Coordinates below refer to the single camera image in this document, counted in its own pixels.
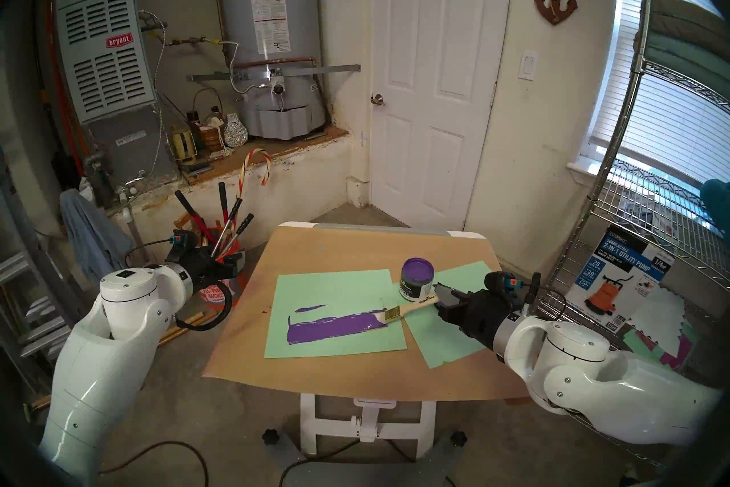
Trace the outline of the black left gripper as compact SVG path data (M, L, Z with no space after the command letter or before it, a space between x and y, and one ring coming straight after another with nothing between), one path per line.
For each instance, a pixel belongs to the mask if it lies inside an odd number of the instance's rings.
M220 281L235 278L245 268L246 255L226 255L214 261L207 247L190 247L181 240L172 241L171 263L180 273L185 284L190 282L192 294Z

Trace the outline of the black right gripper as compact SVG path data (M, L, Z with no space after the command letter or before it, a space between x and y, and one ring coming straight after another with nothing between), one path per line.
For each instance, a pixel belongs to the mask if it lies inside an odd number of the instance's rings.
M463 292L442 283L434 284L439 317L448 324L458 324L462 332L493 352L505 352L517 325L525 318L525 298L518 290L528 283L509 272L489 272L484 288ZM442 302L458 302L444 305Z

